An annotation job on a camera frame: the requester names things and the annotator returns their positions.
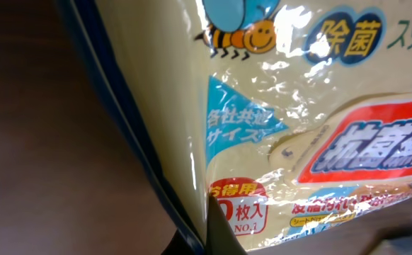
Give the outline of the beige wet wipes pack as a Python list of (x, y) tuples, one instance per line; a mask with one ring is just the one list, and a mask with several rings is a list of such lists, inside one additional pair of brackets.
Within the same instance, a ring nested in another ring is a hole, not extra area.
[(204, 249), (209, 196), (247, 254), (412, 198), (412, 1), (58, 7), (163, 208)]

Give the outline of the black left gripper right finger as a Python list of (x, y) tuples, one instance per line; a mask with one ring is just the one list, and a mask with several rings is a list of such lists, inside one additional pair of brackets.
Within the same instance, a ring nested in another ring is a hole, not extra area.
[(229, 226), (217, 199), (208, 198), (207, 255), (247, 255)]

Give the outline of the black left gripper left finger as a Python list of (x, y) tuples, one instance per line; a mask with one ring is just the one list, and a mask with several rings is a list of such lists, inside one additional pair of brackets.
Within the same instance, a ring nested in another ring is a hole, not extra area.
[(205, 249), (198, 237), (192, 232), (177, 229), (161, 255), (204, 255)]

